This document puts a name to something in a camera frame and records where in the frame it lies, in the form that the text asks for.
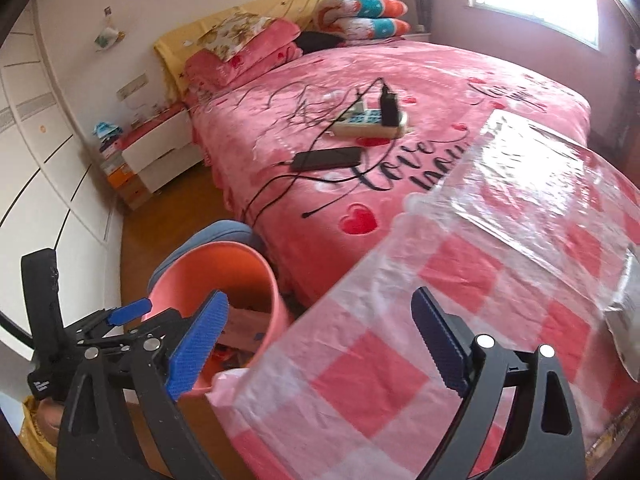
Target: yellow pillow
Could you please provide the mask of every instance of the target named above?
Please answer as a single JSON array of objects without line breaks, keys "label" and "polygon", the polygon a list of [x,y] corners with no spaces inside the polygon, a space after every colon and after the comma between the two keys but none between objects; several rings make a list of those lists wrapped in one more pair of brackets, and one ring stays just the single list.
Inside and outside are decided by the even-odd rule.
[{"label": "yellow pillow", "polygon": [[227,62],[273,22],[274,18],[238,10],[202,36],[198,44]]}]

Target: screw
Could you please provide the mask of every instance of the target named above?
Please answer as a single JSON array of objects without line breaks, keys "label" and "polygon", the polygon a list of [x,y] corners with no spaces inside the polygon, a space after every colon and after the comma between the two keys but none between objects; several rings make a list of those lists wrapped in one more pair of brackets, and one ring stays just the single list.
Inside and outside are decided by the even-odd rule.
[{"label": "screw", "polygon": [[549,345],[542,345],[540,347],[540,353],[548,359],[551,359],[554,355],[556,355],[556,351],[554,350],[554,348]]},{"label": "screw", "polygon": [[153,352],[154,350],[158,350],[160,348],[160,344],[160,340],[154,337],[151,339],[147,339],[142,346],[148,352]]},{"label": "screw", "polygon": [[95,359],[98,357],[99,353],[100,351],[95,346],[92,346],[84,351],[84,357],[87,359]]},{"label": "screw", "polygon": [[495,345],[494,338],[487,334],[479,335],[476,341],[482,348],[493,348]]}]

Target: blue cushion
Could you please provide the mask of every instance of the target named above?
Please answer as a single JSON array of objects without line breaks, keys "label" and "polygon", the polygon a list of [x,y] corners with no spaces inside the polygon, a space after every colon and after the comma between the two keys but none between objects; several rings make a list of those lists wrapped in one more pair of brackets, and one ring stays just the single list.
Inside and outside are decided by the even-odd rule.
[{"label": "blue cushion", "polygon": [[234,220],[220,220],[219,222],[215,222],[209,227],[205,227],[202,231],[194,234],[173,253],[171,253],[151,275],[151,279],[149,280],[149,284],[146,288],[146,293],[151,293],[160,277],[178,258],[196,247],[200,247],[201,245],[209,244],[211,242],[238,242],[251,247],[262,255],[265,253],[264,242],[248,225]]}]

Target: orange box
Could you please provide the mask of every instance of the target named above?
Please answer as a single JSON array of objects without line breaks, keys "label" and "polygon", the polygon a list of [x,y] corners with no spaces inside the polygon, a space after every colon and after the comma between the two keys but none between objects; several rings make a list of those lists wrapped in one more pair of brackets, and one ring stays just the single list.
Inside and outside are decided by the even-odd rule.
[{"label": "orange box", "polygon": [[111,187],[118,189],[123,186],[124,183],[128,182],[133,176],[135,176],[135,173],[133,173],[129,165],[125,163],[117,170],[113,171],[113,173],[107,177],[107,180],[109,181],[109,184],[111,184]]}]

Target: pink blanket with hearts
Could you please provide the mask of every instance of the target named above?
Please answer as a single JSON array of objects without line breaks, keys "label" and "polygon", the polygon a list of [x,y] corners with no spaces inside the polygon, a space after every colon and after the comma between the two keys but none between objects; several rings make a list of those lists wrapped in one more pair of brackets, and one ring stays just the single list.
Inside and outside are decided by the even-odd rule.
[{"label": "pink blanket with hearts", "polygon": [[[315,149],[359,144],[364,163],[305,173],[331,182],[283,176],[244,218],[269,180],[290,174],[282,163],[308,150],[379,76],[399,93],[413,131],[392,146],[323,136]],[[369,107],[379,95],[379,87],[368,95]],[[411,41],[304,56],[201,105],[193,123],[226,206],[248,224],[257,218],[281,277],[311,306],[385,237],[406,195],[427,192],[452,170],[495,109],[586,143],[590,107],[576,92],[500,59]]]}]

